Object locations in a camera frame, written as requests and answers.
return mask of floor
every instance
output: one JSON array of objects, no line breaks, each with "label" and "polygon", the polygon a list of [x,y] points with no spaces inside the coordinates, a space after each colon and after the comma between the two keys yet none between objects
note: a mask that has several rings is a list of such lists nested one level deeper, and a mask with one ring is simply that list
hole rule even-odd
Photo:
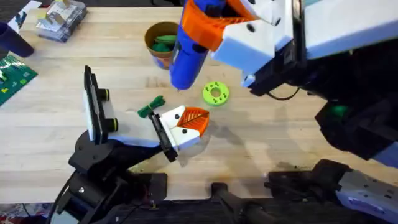
[{"label": "floor", "polygon": [[[82,0],[89,7],[151,7],[173,6],[164,0]],[[0,0],[0,21],[8,22],[29,0]],[[49,4],[51,0],[42,0]],[[0,50],[0,56],[7,52]],[[384,223],[359,212],[327,203],[288,203],[271,199],[261,200],[266,210],[276,217],[289,217],[303,223]],[[131,207],[120,211],[119,220],[127,218],[124,223],[229,223],[220,204],[208,200],[163,202],[157,208],[140,208],[128,215]]]}]

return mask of orange 3d printed part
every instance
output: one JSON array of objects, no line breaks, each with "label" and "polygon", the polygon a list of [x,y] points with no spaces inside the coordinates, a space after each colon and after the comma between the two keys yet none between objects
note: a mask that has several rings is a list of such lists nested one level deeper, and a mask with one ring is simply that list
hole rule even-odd
[{"label": "orange 3d printed part", "polygon": [[185,33],[196,43],[216,51],[223,41],[223,31],[227,25],[254,20],[240,0],[228,0],[227,3],[242,17],[212,18],[202,12],[193,2],[187,0],[181,20]]},{"label": "orange 3d printed part", "polygon": [[177,127],[194,129],[202,136],[209,124],[209,111],[197,107],[186,107]]}]

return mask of green circuit board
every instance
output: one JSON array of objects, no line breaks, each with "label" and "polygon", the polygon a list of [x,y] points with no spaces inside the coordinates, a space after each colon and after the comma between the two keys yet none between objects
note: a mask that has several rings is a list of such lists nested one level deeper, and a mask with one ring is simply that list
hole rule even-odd
[{"label": "green circuit board", "polygon": [[36,75],[35,71],[12,55],[0,60],[0,105],[11,98]]}]

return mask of cup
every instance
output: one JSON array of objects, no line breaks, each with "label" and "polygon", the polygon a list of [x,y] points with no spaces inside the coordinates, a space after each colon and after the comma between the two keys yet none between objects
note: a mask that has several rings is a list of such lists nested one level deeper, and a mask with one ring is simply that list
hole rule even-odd
[{"label": "cup", "polygon": [[21,57],[28,57],[35,51],[17,32],[3,22],[0,22],[0,46]]},{"label": "cup", "polygon": [[173,49],[170,52],[157,52],[152,50],[155,38],[162,35],[177,35],[178,24],[175,22],[158,22],[151,26],[145,33],[145,44],[154,58],[155,64],[163,69],[169,69]]}]

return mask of blue cylinder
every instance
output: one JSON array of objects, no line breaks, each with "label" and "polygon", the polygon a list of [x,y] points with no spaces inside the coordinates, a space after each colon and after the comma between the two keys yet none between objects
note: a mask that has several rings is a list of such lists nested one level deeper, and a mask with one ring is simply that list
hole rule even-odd
[{"label": "blue cylinder", "polygon": [[[226,4],[225,0],[194,0],[194,2],[210,17],[219,17]],[[207,52],[208,49],[197,44],[184,32],[180,23],[170,64],[170,79],[175,88],[186,90],[192,86]]]},{"label": "blue cylinder", "polygon": [[17,32],[3,22],[0,22],[0,46],[21,57],[28,57],[35,51]]}]

